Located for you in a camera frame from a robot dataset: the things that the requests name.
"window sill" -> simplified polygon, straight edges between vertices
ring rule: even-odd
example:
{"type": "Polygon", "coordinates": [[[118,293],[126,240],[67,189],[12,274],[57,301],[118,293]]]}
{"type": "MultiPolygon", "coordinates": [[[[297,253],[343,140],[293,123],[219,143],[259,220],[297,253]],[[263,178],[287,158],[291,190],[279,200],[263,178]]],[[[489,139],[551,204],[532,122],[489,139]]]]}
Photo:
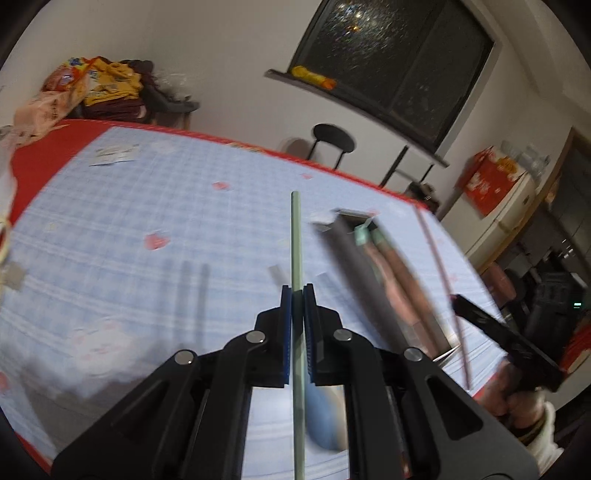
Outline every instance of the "window sill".
{"type": "Polygon", "coordinates": [[[442,159],[439,155],[432,151],[429,151],[425,147],[422,147],[416,140],[412,139],[405,132],[401,131],[399,128],[394,127],[390,122],[387,121],[386,116],[381,111],[377,109],[372,109],[371,107],[360,105],[356,99],[351,98],[346,92],[339,91],[338,87],[335,90],[326,90],[311,83],[300,80],[299,78],[294,77],[291,73],[284,73],[274,69],[267,70],[267,72],[265,72],[265,76],[275,80],[280,80],[284,83],[288,83],[289,85],[294,85],[299,88],[303,88],[304,90],[307,90],[309,92],[322,95],[323,97],[338,102],[349,109],[354,109],[366,118],[369,118],[373,121],[377,121],[381,125],[387,127],[388,129],[396,133],[397,135],[400,135],[406,142],[409,143],[410,146],[426,155],[430,160],[433,160],[438,165],[444,168],[447,168],[449,166],[449,163],[442,159]]]}

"metal screw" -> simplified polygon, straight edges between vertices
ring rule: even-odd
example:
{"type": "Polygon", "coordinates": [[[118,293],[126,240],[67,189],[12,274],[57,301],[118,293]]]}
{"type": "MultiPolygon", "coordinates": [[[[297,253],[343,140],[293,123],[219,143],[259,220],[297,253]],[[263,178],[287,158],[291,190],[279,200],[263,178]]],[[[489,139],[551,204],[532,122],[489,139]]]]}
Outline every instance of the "metal screw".
{"type": "Polygon", "coordinates": [[[423,352],[418,348],[407,348],[404,351],[404,357],[411,362],[420,362],[423,358],[423,352]]]}
{"type": "Polygon", "coordinates": [[[351,333],[351,331],[347,330],[346,328],[339,328],[338,330],[335,330],[333,336],[339,342],[348,342],[353,338],[353,334],[351,333]]]}
{"type": "Polygon", "coordinates": [[[253,330],[246,334],[246,339],[250,343],[263,343],[265,341],[265,334],[259,330],[253,330]]]}
{"type": "Polygon", "coordinates": [[[195,358],[193,352],[189,352],[189,350],[181,350],[180,352],[177,352],[174,356],[174,361],[177,362],[179,365],[188,365],[190,363],[193,363],[193,358],[195,358]]]}

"small card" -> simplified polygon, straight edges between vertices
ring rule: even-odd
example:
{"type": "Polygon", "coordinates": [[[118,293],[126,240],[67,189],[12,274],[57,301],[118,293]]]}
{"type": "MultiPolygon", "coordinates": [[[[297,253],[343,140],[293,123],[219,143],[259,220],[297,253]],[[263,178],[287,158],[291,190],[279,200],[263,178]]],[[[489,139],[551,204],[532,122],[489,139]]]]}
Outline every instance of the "small card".
{"type": "Polygon", "coordinates": [[[113,163],[133,161],[139,150],[139,144],[114,145],[112,147],[98,148],[95,157],[90,161],[90,166],[111,165],[113,163]]]}
{"type": "Polygon", "coordinates": [[[16,262],[10,262],[4,272],[4,284],[13,290],[21,291],[27,272],[16,262]]]}

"checkered fabric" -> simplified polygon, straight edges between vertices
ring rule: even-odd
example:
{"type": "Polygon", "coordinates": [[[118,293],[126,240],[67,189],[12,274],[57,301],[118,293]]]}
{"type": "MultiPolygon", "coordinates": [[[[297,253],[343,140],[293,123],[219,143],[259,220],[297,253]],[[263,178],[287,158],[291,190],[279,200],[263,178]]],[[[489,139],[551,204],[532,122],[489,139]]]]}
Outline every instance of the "checkered fabric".
{"type": "MultiPolygon", "coordinates": [[[[290,275],[290,192],[301,192],[304,281],[345,327],[381,345],[311,225],[334,208],[378,213],[443,321],[452,311],[414,207],[302,164],[211,141],[113,127],[29,205],[11,259],[27,276],[0,308],[0,404],[54,458],[181,348],[223,348],[278,306],[269,273],[290,275]],[[89,166],[98,148],[139,144],[136,160],[89,166]],[[156,246],[149,249],[156,240],[156,246]]],[[[498,317],[435,218],[422,212],[456,292],[498,317]]],[[[503,353],[463,323],[476,392],[503,353]]],[[[458,358],[445,370],[460,384],[458,358]]],[[[293,478],[291,389],[256,388],[243,477],[293,478]]],[[[306,477],[348,478],[346,452],[307,446],[306,477]]]]}

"ceiling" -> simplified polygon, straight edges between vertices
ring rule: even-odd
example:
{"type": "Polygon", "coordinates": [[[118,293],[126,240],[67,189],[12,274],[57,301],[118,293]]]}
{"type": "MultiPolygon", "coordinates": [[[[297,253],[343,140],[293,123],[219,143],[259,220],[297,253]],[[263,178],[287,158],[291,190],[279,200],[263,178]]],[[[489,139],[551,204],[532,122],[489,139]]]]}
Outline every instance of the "ceiling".
{"type": "Polygon", "coordinates": [[[483,0],[540,96],[591,125],[591,68],[542,0],[483,0]]]}

